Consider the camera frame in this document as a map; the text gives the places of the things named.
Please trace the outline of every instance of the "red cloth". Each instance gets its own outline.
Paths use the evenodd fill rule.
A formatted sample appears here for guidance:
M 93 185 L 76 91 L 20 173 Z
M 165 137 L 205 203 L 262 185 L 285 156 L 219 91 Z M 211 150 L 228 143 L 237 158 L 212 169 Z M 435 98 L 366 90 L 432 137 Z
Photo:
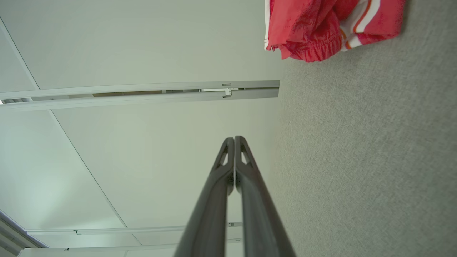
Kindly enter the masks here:
M 322 61 L 358 45 L 396 37 L 405 0 L 266 0 L 266 50 Z

